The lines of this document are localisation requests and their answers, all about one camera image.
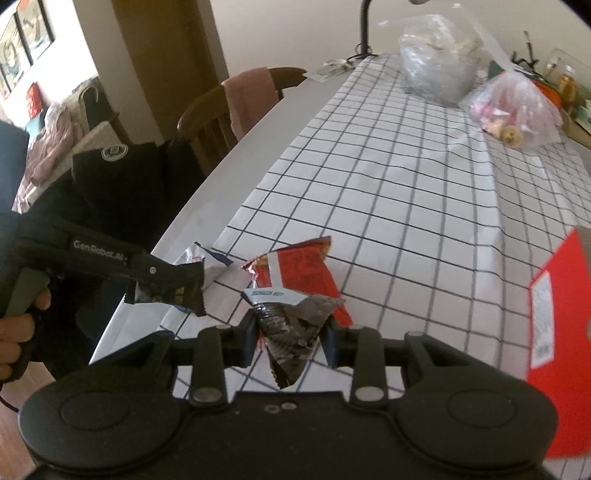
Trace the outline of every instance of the grid pattern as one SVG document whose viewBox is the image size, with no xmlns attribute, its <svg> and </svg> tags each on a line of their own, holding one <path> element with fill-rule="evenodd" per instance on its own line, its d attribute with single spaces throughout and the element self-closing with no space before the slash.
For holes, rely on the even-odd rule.
<svg viewBox="0 0 591 480">
<path fill-rule="evenodd" d="M 485 139 L 458 109 L 404 92 L 396 56 L 364 61 L 273 165 L 214 244 L 236 262 L 205 292 L 208 317 L 171 309 L 160 328 L 180 338 L 248 309 L 239 265 L 322 235 L 326 260 L 358 325 L 402 339 L 420 330 L 523 377 L 529 361 L 527 286 L 573 225 L 589 225 L 591 179 L 564 144 L 527 155 Z M 403 392 L 388 368 L 389 396 Z M 317 348 L 288 391 L 342 390 L 352 371 Z M 267 356 L 226 371 L 235 391 L 275 391 Z M 190 368 L 175 395 L 184 396 Z M 591 458 L 552 460 L 563 480 Z"/>
</svg>

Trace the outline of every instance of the desk lamp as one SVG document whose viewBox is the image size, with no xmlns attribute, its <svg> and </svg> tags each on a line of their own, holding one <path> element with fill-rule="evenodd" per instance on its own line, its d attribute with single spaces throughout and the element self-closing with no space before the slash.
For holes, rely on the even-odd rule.
<svg viewBox="0 0 591 480">
<path fill-rule="evenodd" d="M 413 5 L 426 4 L 429 0 L 408 0 Z M 369 57 L 372 53 L 369 48 L 369 5 L 371 0 L 363 0 L 361 3 L 361 51 L 356 55 L 359 59 Z"/>
</svg>

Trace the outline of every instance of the chip bag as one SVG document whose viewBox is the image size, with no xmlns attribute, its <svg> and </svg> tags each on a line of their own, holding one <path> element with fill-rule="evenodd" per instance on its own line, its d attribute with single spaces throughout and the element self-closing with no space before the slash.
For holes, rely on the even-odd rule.
<svg viewBox="0 0 591 480">
<path fill-rule="evenodd" d="M 256 257 L 243 268 L 251 274 L 254 288 L 289 288 L 339 299 L 339 289 L 324 263 L 331 244 L 329 236 L 314 238 Z M 344 305 L 333 315 L 343 327 L 353 324 Z"/>
<path fill-rule="evenodd" d="M 279 388 L 294 385 L 301 377 L 314 353 L 320 329 L 345 302 L 286 288 L 247 288 L 242 297 L 256 311 Z"/>
</svg>

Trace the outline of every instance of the wooden chair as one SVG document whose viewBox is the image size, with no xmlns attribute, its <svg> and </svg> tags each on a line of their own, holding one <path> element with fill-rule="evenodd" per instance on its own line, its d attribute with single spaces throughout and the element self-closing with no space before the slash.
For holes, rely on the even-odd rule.
<svg viewBox="0 0 591 480">
<path fill-rule="evenodd" d="M 306 79 L 303 69 L 281 67 L 269 70 L 279 100 L 283 98 L 284 89 L 297 87 Z M 238 143 L 230 128 L 223 86 L 201 95 L 189 106 L 178 122 L 178 133 L 191 144 L 203 174 L 208 176 Z"/>
</svg>

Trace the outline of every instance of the clear plastic bag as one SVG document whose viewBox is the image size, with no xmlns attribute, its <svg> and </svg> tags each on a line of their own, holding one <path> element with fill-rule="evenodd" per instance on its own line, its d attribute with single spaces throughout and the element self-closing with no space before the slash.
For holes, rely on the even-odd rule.
<svg viewBox="0 0 591 480">
<path fill-rule="evenodd" d="M 560 112 L 530 79 L 514 70 L 476 89 L 460 107 L 506 147 L 530 150 L 561 141 Z"/>
<path fill-rule="evenodd" d="M 408 90 L 430 102 L 457 105 L 474 87 L 480 39 L 468 38 L 442 15 L 407 22 L 399 45 Z"/>
</svg>

